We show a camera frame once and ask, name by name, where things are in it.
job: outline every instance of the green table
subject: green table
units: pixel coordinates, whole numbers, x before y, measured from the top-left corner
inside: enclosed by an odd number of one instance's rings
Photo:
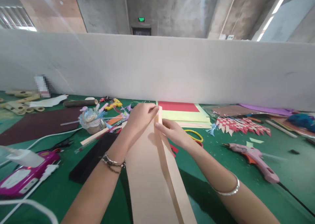
[[[0,92],[0,97],[6,101],[16,98]],[[84,96],[69,96],[72,100],[82,100]],[[121,99],[124,106],[129,105],[132,100]],[[46,111],[62,109],[62,105],[46,108]],[[109,116],[115,116],[114,110],[109,111]],[[17,116],[7,110],[0,110],[0,133],[11,127],[20,120]],[[204,148],[216,158],[223,166],[235,173],[238,178],[246,184],[273,212],[281,223],[314,223],[315,218],[309,214],[293,197],[277,184],[266,182],[259,170],[249,165],[244,157],[221,146],[222,143],[246,144],[249,138],[263,140],[262,144],[254,144],[261,152],[287,158],[289,161],[282,162],[271,158],[265,158],[265,162],[279,176],[281,182],[295,194],[309,209],[315,212],[315,147],[299,136],[294,139],[285,133],[275,129],[269,124],[264,124],[271,129],[272,136],[258,136],[253,133],[223,134],[215,131],[215,137],[209,135],[204,129],[193,129],[204,138]],[[33,151],[47,149],[67,138],[70,134],[53,136],[42,140],[33,147]],[[82,185],[68,179],[70,171],[92,148],[90,145],[82,152],[75,154],[74,151],[80,147],[80,141],[89,137],[85,130],[80,130],[73,138],[75,143],[65,149],[61,156],[61,163],[57,169],[40,187],[30,196],[42,205],[52,210],[59,222],[70,207],[75,196]],[[13,148],[27,148],[34,141],[27,141],[12,145]],[[288,151],[295,149],[300,155],[294,155]],[[0,150],[0,163],[5,160],[6,152]],[[235,223],[230,214],[216,196],[215,192],[207,183],[205,177],[197,167],[194,160],[183,149],[179,148],[176,162],[182,176],[186,191],[188,193],[194,214],[198,223]],[[9,163],[0,168],[0,179],[8,176],[15,167]],[[0,208],[0,220],[13,208],[2,206]],[[22,205],[6,223],[49,223],[48,218],[28,205]],[[104,215],[102,223],[132,223],[131,201],[126,172],[122,172],[113,197]]]

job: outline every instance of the hand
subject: hand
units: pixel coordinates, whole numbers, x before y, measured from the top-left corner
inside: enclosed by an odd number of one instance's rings
[[[132,109],[128,122],[121,133],[131,137],[132,146],[143,134],[151,120],[157,115],[159,107],[154,103],[139,103]]]
[[[195,144],[194,140],[175,121],[162,119],[162,123],[155,123],[155,127],[176,145],[187,150],[189,145]]]

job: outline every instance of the yellow scissors handle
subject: yellow scissors handle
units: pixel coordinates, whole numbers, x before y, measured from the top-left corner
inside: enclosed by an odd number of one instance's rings
[[[196,139],[195,137],[189,135],[190,137],[193,138],[193,140],[198,141],[198,142],[201,142],[201,143],[203,142],[203,137],[202,137],[200,134],[198,134],[196,131],[193,131],[193,130],[185,130],[185,131],[186,131],[186,132],[192,132],[192,133],[198,135],[199,138],[200,138],[200,140],[199,140],[199,139]]]

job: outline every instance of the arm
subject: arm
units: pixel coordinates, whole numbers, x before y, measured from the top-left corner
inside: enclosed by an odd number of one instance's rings
[[[155,126],[193,157],[214,189],[224,193],[235,189],[237,181],[234,175],[197,145],[176,122],[163,119],[163,124],[156,123]],[[263,202],[241,182],[236,194],[218,196],[237,223],[279,223]]]
[[[128,123],[107,151],[108,157],[122,163],[129,148],[142,135],[157,114],[153,103],[140,103],[131,112]],[[111,167],[115,171],[121,168]],[[61,224],[100,223],[115,190],[119,174],[100,161],[76,196]]]

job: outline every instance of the silver bangle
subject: silver bangle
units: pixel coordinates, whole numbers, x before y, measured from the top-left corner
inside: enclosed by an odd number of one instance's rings
[[[120,174],[120,172],[113,170],[111,167],[120,167],[120,168],[126,167],[126,162],[125,162],[125,160],[124,160],[122,163],[118,163],[118,162],[112,161],[112,160],[109,159],[109,157],[107,156],[106,153],[103,155],[103,157],[101,158],[101,160],[108,166],[108,168],[109,168],[112,172],[115,172],[115,173],[117,173],[117,174]]]
[[[240,180],[237,178],[237,176],[233,172],[231,172],[231,173],[235,176],[235,178],[237,180],[237,185],[236,185],[235,189],[232,190],[231,192],[228,192],[228,193],[222,193],[222,192],[219,192],[215,188],[212,187],[215,192],[217,192],[218,194],[221,194],[223,196],[231,196],[231,195],[234,195],[238,192],[238,190],[240,188]]]

